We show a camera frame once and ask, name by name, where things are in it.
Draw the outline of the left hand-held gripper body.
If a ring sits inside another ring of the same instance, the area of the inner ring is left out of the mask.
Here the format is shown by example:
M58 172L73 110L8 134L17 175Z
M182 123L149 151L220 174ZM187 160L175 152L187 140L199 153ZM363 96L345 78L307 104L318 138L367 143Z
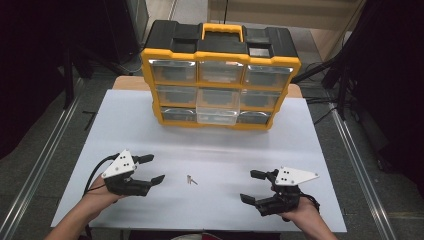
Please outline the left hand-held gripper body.
M125 196L147 195L152 187L151 182L132 178L138 165L134 162L134 157L129 150L123 150L101 174L111 193Z

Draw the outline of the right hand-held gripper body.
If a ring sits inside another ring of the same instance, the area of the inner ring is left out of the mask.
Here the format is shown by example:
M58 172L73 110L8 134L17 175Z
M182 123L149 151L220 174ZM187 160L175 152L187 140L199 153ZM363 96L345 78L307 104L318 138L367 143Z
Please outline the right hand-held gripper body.
M281 167L266 173L266 179L270 181L275 194L266 199L256 200L254 206L262 216L292 211L298 207L301 197L311 200L315 208L319 209L316 199L303 193L299 188L301 183L318 178L317 173L289 167Z

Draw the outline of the clear plastic screw drawer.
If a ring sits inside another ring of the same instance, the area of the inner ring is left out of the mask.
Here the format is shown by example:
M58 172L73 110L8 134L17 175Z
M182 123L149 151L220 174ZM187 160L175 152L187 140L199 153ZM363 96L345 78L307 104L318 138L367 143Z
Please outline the clear plastic screw drawer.
M240 114L240 91L229 88L200 88L196 115L200 124L233 126Z

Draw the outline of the yellow black organizer cabinet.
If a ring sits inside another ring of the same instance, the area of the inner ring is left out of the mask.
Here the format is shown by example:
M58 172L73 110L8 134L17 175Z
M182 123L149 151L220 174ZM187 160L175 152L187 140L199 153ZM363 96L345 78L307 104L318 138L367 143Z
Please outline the yellow black organizer cabinet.
M141 52L144 79L151 89L152 109L159 123L179 127L203 127L221 125L191 125L165 123L160 118L157 104L158 95L154 87L151 60L172 61L237 61L244 64L292 67L294 72L285 87L285 97L289 84L301 67L291 34L286 28L266 27L252 29L243 25L200 23L182 24L177 21L156 20L150 30L147 42ZM273 118L280 111L285 99L272 114L265 126L239 124L227 127L238 130L268 130Z

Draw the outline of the person's left hand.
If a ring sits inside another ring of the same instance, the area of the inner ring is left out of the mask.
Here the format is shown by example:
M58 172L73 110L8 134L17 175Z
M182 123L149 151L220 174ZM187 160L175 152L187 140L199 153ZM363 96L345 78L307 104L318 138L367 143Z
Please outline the person's left hand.
M118 200L124 198L124 195L111 193L105 184L104 179L99 175L89 187L89 191L83 196L83 205L91 211L102 211Z

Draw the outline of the person's right hand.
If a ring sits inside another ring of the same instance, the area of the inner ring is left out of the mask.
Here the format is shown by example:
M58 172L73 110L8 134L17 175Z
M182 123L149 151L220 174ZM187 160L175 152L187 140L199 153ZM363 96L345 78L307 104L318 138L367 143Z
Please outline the person's right hand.
M299 199L298 207L292 211L280 213L279 216L293 222L302 231L314 230L320 215L311 200L306 197Z

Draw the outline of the black bent metal rod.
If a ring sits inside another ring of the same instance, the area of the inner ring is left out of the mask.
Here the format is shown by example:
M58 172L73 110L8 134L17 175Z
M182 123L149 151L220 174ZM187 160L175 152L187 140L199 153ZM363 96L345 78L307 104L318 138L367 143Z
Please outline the black bent metal rod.
M84 131L88 131L96 118L97 112L84 110L82 113L90 116L86 126L84 127Z

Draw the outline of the white table cover sheet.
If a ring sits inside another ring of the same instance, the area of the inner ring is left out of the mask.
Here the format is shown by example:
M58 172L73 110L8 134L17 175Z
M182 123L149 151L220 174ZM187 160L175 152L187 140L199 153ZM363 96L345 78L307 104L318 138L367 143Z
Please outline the white table cover sheet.
M153 116L147 91L109 90L53 218L59 222L81 199L91 174L107 167L105 157L124 149L140 156L135 179L164 175L145 197L127 197L104 210L94 227L150 230L228 230L280 232L294 225L276 215L263 217L240 200L241 194L271 196L266 180L251 170L282 166L311 171L318 178L301 184L314 196L334 232L346 229L306 101L288 98L268 131L164 126ZM187 175L198 185L188 184Z

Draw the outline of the grid of clear cabinet drawers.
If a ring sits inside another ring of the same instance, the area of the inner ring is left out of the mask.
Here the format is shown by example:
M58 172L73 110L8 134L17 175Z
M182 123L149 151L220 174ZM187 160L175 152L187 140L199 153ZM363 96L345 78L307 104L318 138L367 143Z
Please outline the grid of clear cabinet drawers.
M196 98L200 88L240 91L239 124L267 125L285 97L285 87L294 69L287 66L244 64L237 61L159 60L149 62L158 95L160 118L165 123L197 122Z

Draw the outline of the black metal stand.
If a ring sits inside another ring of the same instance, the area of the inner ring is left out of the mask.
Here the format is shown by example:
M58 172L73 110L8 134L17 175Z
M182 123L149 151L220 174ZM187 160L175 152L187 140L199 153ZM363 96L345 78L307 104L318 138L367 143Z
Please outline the black metal stand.
M337 45L340 46L338 52L335 53L332 58L329 58L327 61L324 61L314 68L306 70L304 73L296 76L292 80L294 84L297 84L326 70L326 74L321 81L321 85L324 89L331 89L335 85L338 85L336 110L342 119L345 118L344 105L349 79L349 67L347 61L353 52L355 42L362 33L363 25L368 21L367 16L362 16L362 11L367 5L367 0L358 1L359 5L356 7L347 26L344 28L337 40Z
M64 90L65 90L65 103L64 109L68 109L71 103L75 99L74 94L74 78L73 68L76 68L77 72L83 78L90 78L93 74L93 70L87 61L92 59L98 62L103 67L109 69L117 76L124 75L125 70L106 59L100 57L98 54L83 48L80 45L66 45L63 48L63 70L64 70Z

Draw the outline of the black curtain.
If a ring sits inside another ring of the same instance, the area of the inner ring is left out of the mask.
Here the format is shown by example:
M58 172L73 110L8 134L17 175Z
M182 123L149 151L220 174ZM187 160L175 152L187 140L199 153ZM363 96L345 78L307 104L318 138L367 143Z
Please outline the black curtain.
M63 48L117 64L139 46L130 0L0 0L0 159L64 93Z
M424 197L424 0L367 0L355 32L353 95L386 139L377 152Z

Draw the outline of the metal floor rail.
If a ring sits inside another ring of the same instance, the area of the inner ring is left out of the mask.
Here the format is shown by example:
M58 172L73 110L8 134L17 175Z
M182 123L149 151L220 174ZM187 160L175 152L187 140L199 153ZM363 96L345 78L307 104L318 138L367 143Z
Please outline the metal floor rail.
M85 80L79 78L75 83L73 90L75 98L70 105L61 112L61 115L54 126L49 138L47 139L41 153L39 154L33 168L20 189L18 195L12 202L5 220L0 226L0 240L11 240L22 217L24 216L35 191L37 190L41 179L43 178L48 165L60 143L62 136L69 125L73 114L80 102L82 91L85 87Z
M373 182L366 171L366 167L362 161L346 122L337 113L337 107L334 103L329 103L328 107L335 122L336 128L338 129L339 135L341 136L356 178L364 194L364 198L367 202L370 214L375 222L381 239L398 240L389 221L387 212L385 211L377 191L375 190Z

